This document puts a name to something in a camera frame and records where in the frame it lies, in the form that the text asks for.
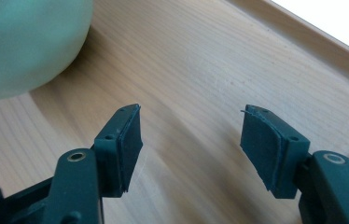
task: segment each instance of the light wood surface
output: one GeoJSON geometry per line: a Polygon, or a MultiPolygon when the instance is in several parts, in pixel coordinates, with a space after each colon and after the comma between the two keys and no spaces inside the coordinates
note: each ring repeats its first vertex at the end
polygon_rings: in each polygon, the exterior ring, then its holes
{"type": "Polygon", "coordinates": [[[269,2],[97,0],[86,43],[62,74],[0,100],[6,196],[90,147],[138,103],[144,147],[106,223],[300,223],[239,147],[246,104],[349,156],[349,48],[269,2]]]}

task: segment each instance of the light green bowl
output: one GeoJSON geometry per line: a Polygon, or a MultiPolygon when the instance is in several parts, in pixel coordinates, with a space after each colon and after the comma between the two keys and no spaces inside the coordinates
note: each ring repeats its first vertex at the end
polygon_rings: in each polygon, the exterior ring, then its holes
{"type": "Polygon", "coordinates": [[[92,0],[0,0],[0,98],[37,88],[79,53],[92,0]]]}

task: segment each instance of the wood grain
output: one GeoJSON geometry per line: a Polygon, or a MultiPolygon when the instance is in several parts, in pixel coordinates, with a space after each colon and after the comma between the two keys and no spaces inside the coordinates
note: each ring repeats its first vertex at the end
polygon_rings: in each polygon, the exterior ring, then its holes
{"type": "Polygon", "coordinates": [[[275,200],[240,149],[240,110],[269,108],[311,151],[349,155],[349,49],[268,2],[242,2],[95,1],[75,61],[0,100],[6,196],[138,103],[145,145],[130,192],[105,200],[106,223],[299,223],[298,202],[275,200]]]}

